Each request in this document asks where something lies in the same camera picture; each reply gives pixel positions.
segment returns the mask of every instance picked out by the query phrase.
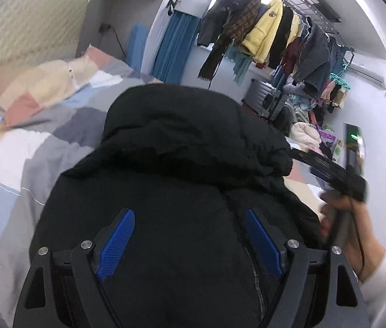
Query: quilted headboard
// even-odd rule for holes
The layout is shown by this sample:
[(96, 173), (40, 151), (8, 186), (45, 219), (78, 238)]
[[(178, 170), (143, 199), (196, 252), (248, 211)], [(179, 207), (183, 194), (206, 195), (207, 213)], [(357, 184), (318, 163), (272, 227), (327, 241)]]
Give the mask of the quilted headboard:
[(88, 0), (0, 0), (0, 67), (76, 54)]

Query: metal screw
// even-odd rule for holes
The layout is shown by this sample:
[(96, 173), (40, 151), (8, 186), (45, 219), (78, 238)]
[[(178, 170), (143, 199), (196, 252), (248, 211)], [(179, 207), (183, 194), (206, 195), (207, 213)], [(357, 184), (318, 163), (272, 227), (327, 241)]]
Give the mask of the metal screw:
[(93, 245), (92, 241), (83, 241), (81, 243), (81, 248), (82, 249), (89, 249), (89, 248), (91, 248), (92, 245)]
[(342, 249), (340, 249), (340, 247), (334, 246), (334, 247), (331, 248), (331, 251), (332, 251), (334, 254), (336, 254), (336, 255), (342, 254)]
[(48, 247), (41, 247), (40, 249), (38, 249), (38, 255), (46, 255), (48, 252), (49, 252)]
[(290, 248), (296, 249), (299, 246), (299, 242), (295, 239), (291, 239), (287, 242), (287, 245), (290, 246)]

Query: hand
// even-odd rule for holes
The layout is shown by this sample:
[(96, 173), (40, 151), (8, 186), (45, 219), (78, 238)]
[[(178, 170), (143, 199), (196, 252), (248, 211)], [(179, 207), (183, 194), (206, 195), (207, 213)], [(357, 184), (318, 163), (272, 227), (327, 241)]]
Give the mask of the hand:
[[(364, 203), (355, 201), (347, 196), (343, 196), (336, 200), (331, 200), (329, 197), (330, 196), (328, 196), (328, 193), (323, 193), (321, 195), (321, 199), (327, 202), (327, 204), (324, 205), (321, 209), (321, 212), (323, 214), (327, 214), (327, 212), (331, 208), (335, 208), (339, 211), (354, 210), (354, 216), (356, 218), (356, 223), (364, 252), (363, 270), (363, 261), (354, 223), (351, 224), (347, 242), (345, 244), (345, 247), (342, 249), (345, 255), (347, 256), (347, 259), (350, 262), (352, 269), (356, 273), (361, 272), (359, 279), (360, 281), (364, 282), (380, 265), (386, 253), (386, 249), (380, 244), (377, 238), (375, 238), (371, 219), (369, 218), (369, 213)], [(330, 228), (331, 223), (328, 221), (327, 218), (324, 218), (321, 222), (321, 236), (327, 238), (329, 235)]]

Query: suitcase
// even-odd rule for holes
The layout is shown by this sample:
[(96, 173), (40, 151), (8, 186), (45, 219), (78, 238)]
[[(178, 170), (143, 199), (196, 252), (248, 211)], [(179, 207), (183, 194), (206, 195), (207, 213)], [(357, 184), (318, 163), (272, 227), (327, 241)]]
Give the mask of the suitcase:
[(259, 117), (274, 121), (287, 101), (287, 95), (272, 85), (252, 79), (252, 84), (242, 102)]

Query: zipper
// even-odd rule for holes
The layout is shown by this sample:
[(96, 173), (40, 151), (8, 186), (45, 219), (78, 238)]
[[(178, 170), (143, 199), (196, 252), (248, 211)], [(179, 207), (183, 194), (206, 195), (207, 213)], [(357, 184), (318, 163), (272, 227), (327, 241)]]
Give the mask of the zipper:
[(237, 215), (236, 215), (235, 211), (233, 211), (231, 209), (231, 206), (229, 206), (229, 215), (230, 215), (231, 220), (234, 224), (234, 229), (235, 229), (235, 234), (237, 235), (237, 239), (242, 244), (242, 247), (246, 253), (246, 256), (248, 257), (249, 264), (251, 265), (251, 269), (253, 271), (254, 286), (255, 286), (255, 291), (257, 292), (259, 306), (260, 306), (260, 320), (259, 321), (262, 322), (264, 316), (266, 315), (266, 305), (264, 302), (263, 292), (261, 292), (260, 275), (258, 274), (257, 266), (254, 263), (254, 259), (253, 259), (251, 250), (249, 249), (248, 244), (246, 243), (246, 240), (242, 237), (240, 224), (238, 223), (238, 220), (236, 218)]

